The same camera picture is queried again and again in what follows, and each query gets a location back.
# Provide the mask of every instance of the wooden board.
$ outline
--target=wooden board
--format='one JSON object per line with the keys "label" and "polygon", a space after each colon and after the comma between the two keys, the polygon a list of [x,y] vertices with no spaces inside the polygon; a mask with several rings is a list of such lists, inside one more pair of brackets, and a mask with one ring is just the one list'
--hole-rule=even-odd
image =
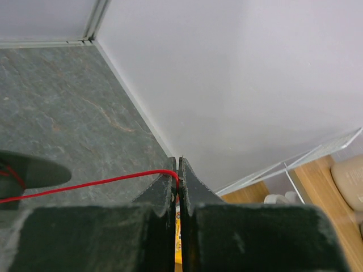
{"label": "wooden board", "polygon": [[263,181],[222,196],[228,203],[262,203],[269,194]]}
{"label": "wooden board", "polygon": [[291,172],[303,186],[308,201],[319,206],[331,219],[352,271],[363,271],[363,241],[354,211],[347,205],[330,174],[334,160],[325,156]]}

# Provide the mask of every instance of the red wire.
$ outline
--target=red wire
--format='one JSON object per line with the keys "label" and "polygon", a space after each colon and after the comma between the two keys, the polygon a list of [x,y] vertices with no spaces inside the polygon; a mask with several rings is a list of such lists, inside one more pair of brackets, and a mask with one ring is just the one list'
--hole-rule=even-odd
{"label": "red wire", "polygon": [[10,174],[9,173],[6,173],[4,171],[0,171],[0,175],[2,175],[2,176],[9,176]]}
{"label": "red wire", "polygon": [[172,176],[176,180],[176,190],[177,191],[179,190],[179,176],[178,176],[177,173],[173,172],[172,170],[168,170],[168,169],[156,169],[156,170],[150,170],[150,171],[146,171],[146,172],[129,174],[129,175],[120,176],[120,177],[108,178],[106,180],[93,181],[93,182],[88,182],[88,183],[84,183],[84,184],[79,184],[79,185],[74,185],[74,186],[49,190],[49,191],[45,191],[45,192],[41,192],[41,193],[37,193],[37,194],[29,194],[29,195],[25,195],[25,196],[23,195],[21,197],[10,197],[10,198],[0,200],[0,203],[10,202],[10,201],[17,201],[17,200],[22,200],[22,199],[27,199],[27,198],[32,198],[32,197],[41,197],[41,196],[44,196],[46,194],[54,194],[54,193],[58,193],[58,192],[64,192],[64,191],[84,188],[84,187],[88,187],[88,186],[105,184],[105,183],[114,182],[114,181],[118,181],[118,180],[126,180],[126,179],[129,179],[129,178],[131,179],[133,177],[142,177],[142,176],[148,176],[148,175],[154,175],[154,174],[163,174],[163,175]]}
{"label": "red wire", "polygon": [[13,175],[13,177],[18,181],[18,183],[23,188],[23,190],[25,190],[26,189],[26,186],[25,186],[25,183],[22,180],[22,178],[19,177],[19,175],[9,165],[7,165],[6,168]]}

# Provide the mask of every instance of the wooden shelf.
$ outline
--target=wooden shelf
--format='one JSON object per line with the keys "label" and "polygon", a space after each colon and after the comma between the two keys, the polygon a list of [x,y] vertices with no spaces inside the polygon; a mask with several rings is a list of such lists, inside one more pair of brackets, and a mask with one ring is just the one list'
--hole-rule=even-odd
{"label": "wooden shelf", "polygon": [[222,196],[228,203],[263,203],[269,194],[263,181]]}

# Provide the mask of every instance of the yellow object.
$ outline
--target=yellow object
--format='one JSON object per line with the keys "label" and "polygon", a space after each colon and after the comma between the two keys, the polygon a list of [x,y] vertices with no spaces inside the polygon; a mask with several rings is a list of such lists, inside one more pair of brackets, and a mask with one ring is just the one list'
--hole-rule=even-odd
{"label": "yellow object", "polygon": [[180,211],[176,211],[175,220],[175,262],[182,263],[182,236],[180,234]]}

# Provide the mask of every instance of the white wall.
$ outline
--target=white wall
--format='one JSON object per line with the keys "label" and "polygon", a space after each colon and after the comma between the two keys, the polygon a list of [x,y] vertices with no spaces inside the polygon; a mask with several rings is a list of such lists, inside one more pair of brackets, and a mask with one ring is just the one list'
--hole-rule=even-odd
{"label": "white wall", "polygon": [[0,41],[80,39],[96,0],[0,0]]}
{"label": "white wall", "polygon": [[98,42],[212,189],[362,124],[361,1],[113,0]]}

